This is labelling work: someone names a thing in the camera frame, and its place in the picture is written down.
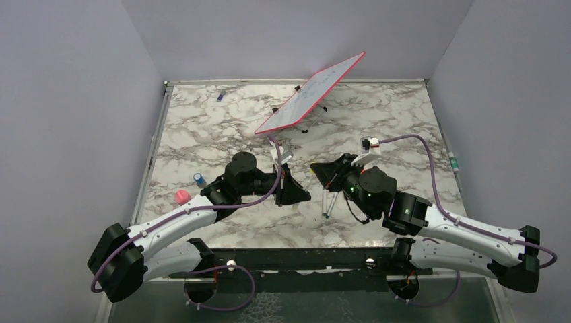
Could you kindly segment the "white black-tip marker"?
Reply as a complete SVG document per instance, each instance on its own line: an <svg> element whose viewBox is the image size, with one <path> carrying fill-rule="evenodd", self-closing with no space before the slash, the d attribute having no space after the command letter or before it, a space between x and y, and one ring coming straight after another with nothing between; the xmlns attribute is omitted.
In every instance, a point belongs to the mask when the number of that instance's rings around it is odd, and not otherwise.
<svg viewBox="0 0 571 323"><path fill-rule="evenodd" d="M325 212L325 217L326 217L327 219L330 218L330 216L331 216L331 214L332 214L332 212L333 212L333 208L334 208L334 206L335 206L335 203L336 203L336 201L337 201L338 196L339 196L339 193L338 193L338 192L335 192L335 193L333 194L333 197L331 198L331 201L330 201L330 203L329 203L329 206L327 207L326 212Z"/></svg>

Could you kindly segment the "white green-tip marker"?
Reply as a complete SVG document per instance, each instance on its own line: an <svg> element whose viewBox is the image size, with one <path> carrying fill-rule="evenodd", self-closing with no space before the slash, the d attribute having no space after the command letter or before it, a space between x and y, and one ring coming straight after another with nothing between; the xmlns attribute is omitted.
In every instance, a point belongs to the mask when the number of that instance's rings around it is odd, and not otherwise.
<svg viewBox="0 0 571 323"><path fill-rule="evenodd" d="M327 190L322 190L321 213L323 217L328 217L327 211Z"/></svg>

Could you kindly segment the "white yellow-tip marker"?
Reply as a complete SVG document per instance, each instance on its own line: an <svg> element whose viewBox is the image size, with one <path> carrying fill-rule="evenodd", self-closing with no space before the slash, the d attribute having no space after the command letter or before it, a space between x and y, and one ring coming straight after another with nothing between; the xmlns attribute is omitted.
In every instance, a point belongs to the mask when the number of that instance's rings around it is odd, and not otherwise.
<svg viewBox="0 0 571 323"><path fill-rule="evenodd" d="M305 186L305 187L309 186L310 183L312 182L312 179L313 179L313 176L310 176L310 177L307 179L307 181L305 181L304 186Z"/></svg>

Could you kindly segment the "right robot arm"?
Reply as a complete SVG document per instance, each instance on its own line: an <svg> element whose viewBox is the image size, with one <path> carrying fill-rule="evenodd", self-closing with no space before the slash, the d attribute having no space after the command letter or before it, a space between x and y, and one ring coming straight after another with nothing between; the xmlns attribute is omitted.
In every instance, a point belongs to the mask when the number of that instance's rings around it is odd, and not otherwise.
<svg viewBox="0 0 571 323"><path fill-rule="evenodd" d="M397 181L379 167L354 165L344 153L335 161L310 168L323 188L340 192L365 215L365 223L380 220L401 235L404 244L389 254L390 268L399 274L415 268L451 268L496 279L501 286L523 293L538 290L540 231L531 226L508 229L441 211L427 199L397 190Z"/></svg>

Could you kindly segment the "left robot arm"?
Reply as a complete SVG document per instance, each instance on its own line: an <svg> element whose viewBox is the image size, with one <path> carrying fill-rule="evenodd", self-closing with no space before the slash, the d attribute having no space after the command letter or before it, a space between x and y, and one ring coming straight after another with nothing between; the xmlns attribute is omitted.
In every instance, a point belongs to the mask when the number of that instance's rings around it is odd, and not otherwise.
<svg viewBox="0 0 571 323"><path fill-rule="evenodd" d="M292 177L287 164L275 164L271 173L264 173L257 168L253 154L239 152L221 176L177 209L128 228L120 223L107 227L87 263L94 275L92 292L104 293L116 303L156 277L182 271L191 271L198 277L206 275L212 259L200 239L181 246L171 244L245 208L244 196L257 196L256 203L274 196L280 207L311 199L310 193Z"/></svg>

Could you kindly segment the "whiteboard metal stand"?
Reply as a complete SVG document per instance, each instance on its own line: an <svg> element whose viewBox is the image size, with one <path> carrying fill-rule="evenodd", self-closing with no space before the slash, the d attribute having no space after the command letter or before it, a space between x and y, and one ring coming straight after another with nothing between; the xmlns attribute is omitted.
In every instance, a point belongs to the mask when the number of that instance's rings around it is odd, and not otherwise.
<svg viewBox="0 0 571 323"><path fill-rule="evenodd" d="M302 120L299 124L295 125L294 128L299 130L303 134L307 134L310 129L323 117L325 113L329 111L327 106L322 104L317 104L310 112L306 115L306 120Z"/></svg>

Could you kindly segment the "pink framed whiteboard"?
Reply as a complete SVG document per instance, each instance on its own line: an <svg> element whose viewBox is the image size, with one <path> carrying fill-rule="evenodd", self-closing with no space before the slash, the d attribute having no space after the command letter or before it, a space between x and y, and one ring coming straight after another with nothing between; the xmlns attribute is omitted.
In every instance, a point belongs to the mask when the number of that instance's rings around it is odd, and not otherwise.
<svg viewBox="0 0 571 323"><path fill-rule="evenodd" d="M365 55L364 51L360 52L316 72L266 119L254 134L261 135L297 125Z"/></svg>

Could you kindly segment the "blue cylinder container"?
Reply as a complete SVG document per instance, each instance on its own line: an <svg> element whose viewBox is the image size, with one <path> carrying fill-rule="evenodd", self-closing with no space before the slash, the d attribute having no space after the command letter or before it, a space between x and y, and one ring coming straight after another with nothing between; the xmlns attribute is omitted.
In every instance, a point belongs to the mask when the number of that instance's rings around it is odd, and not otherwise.
<svg viewBox="0 0 571 323"><path fill-rule="evenodd" d="M204 179L203 175L199 172L194 173L193 180L195 181L197 187L199 187L200 189L205 188L207 186L206 180Z"/></svg>

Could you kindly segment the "pink round object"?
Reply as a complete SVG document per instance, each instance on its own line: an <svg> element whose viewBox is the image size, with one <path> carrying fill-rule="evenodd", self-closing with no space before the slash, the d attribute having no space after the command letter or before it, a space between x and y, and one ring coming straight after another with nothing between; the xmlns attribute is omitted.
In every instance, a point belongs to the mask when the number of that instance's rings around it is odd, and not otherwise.
<svg viewBox="0 0 571 323"><path fill-rule="evenodd" d="M178 205L184 205L192 199L186 190L178 190L174 195L174 200Z"/></svg>

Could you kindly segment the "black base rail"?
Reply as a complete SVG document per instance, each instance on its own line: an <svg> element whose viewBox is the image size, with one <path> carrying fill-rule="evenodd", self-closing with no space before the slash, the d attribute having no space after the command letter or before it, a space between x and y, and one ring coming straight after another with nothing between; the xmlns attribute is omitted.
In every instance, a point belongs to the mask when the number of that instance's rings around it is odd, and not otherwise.
<svg viewBox="0 0 571 323"><path fill-rule="evenodd" d="M388 290L387 277L431 275L402 255L409 240L394 246L356 248L208 248L199 238L202 261L196 269L169 274L191 289L211 287L218 293L310 293Z"/></svg>

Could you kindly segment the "green white marker on rail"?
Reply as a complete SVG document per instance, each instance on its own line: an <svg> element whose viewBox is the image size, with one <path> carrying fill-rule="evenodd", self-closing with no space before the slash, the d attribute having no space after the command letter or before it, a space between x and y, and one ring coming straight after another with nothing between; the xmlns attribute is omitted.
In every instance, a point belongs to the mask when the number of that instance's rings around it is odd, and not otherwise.
<svg viewBox="0 0 571 323"><path fill-rule="evenodd" d="M449 158L450 166L451 166L453 172L454 173L458 172L459 166L458 166L457 159L456 159L454 153L450 151L448 153L448 158Z"/></svg>

